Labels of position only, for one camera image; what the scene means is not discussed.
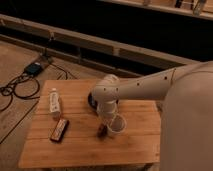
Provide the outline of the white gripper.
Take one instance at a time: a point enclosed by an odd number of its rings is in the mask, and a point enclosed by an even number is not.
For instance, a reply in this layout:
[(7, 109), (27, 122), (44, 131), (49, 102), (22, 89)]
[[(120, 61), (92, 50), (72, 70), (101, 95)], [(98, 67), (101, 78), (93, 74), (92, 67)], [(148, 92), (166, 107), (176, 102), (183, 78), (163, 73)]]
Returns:
[(117, 114), (117, 103), (115, 101), (99, 103), (97, 113), (103, 124), (109, 124)]

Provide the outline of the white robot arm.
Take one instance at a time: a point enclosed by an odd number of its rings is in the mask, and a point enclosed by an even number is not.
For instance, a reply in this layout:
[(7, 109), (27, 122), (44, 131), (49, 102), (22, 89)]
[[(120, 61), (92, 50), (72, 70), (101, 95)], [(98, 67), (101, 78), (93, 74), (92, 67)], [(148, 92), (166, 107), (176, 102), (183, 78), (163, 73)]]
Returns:
[(110, 118), (118, 100), (161, 100), (159, 171), (213, 171), (213, 61), (128, 81), (107, 75), (91, 91)]

